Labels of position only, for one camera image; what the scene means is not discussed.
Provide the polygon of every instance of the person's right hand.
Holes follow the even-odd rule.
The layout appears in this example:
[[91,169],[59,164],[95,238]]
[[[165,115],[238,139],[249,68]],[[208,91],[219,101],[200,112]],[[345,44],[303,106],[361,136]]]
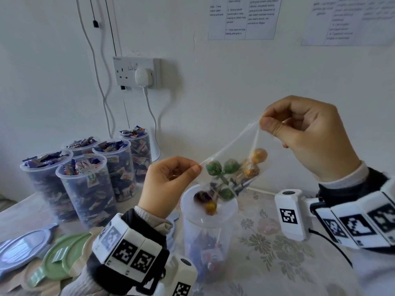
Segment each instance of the person's right hand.
[[259,123],[321,182],[342,179],[361,165],[332,104],[290,95],[268,106]]

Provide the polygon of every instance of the white wall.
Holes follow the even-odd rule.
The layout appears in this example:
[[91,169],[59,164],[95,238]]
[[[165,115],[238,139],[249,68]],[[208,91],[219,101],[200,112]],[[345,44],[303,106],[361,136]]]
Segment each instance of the white wall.
[[[282,1],[274,40],[208,41],[208,0],[114,0],[122,54],[163,59],[165,88],[149,94],[163,157],[203,161],[267,105],[295,94],[337,105],[359,156],[395,173],[395,46],[301,47],[312,1]],[[81,0],[100,53],[89,6]],[[109,27],[103,44],[112,73]],[[75,0],[0,0],[0,60],[0,193],[22,199],[31,189],[21,159],[80,135],[107,138]],[[127,127],[123,98],[131,126],[152,124],[141,91],[121,92],[112,79],[108,102],[117,130]],[[316,190],[291,153],[254,185]]]

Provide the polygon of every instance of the electrical outlet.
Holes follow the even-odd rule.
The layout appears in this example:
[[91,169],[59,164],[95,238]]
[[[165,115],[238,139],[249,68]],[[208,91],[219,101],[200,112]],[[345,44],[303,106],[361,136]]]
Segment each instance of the electrical outlet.
[[145,57],[113,57],[116,83],[120,86],[139,88],[134,74],[137,68],[149,69],[152,73],[153,84],[148,88],[161,88],[160,59]]

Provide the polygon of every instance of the gray sleeve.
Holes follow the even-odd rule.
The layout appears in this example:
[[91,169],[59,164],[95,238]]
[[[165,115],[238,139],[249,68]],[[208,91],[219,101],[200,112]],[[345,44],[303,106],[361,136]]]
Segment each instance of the gray sleeve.
[[[152,228],[156,229],[160,234],[167,235],[173,225],[166,219],[158,218],[147,211],[136,206],[134,211]],[[72,283],[68,284],[61,292],[60,296],[109,296],[110,294],[102,289],[93,281],[86,270],[86,265],[81,275]]]
[[[352,187],[363,183],[369,174],[364,162],[343,179],[320,184],[328,189]],[[364,295],[395,295],[395,255],[381,254],[369,250],[352,253],[352,265]]]

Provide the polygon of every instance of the white cable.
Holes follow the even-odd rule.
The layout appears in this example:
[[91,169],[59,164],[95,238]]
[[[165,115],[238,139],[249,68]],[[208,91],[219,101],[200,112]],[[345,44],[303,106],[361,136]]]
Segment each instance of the white cable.
[[148,100],[148,88],[147,88],[146,86],[143,87],[143,93],[144,93],[145,99],[146,99],[146,101],[147,101],[147,106],[148,106],[149,113],[151,114],[152,119],[154,120],[154,124],[155,124],[155,128],[154,128],[154,138],[155,138],[156,145],[158,146],[158,149],[159,149],[159,155],[158,155],[158,157],[157,157],[155,160],[152,160],[153,162],[155,162],[155,161],[158,160],[159,157],[160,157],[160,147],[159,147],[159,144],[158,144],[158,140],[156,139],[156,119],[155,119],[154,114],[152,113],[151,106],[149,105],[149,100]]
[[98,74],[98,70],[97,70],[97,66],[96,66],[95,51],[93,50],[93,47],[92,47],[91,41],[89,40],[88,35],[86,34],[86,30],[85,30],[84,24],[82,22],[81,9],[79,8],[79,1],[78,0],[76,0],[76,4],[77,4],[77,11],[78,11],[78,16],[79,16],[79,21],[81,23],[82,31],[84,32],[84,35],[85,35],[86,41],[89,44],[89,47],[91,48],[92,59],[93,59],[93,66],[94,66],[95,74],[96,74],[96,81],[98,83],[99,90],[100,90],[101,96],[103,98],[103,108],[104,108],[104,113],[106,114],[108,134],[109,134],[110,138],[112,138],[113,136],[111,134],[110,121],[108,119],[108,114],[107,114],[107,109],[106,109],[106,97],[104,96],[103,89],[101,88],[101,84],[100,84],[100,80],[99,80],[99,74]]

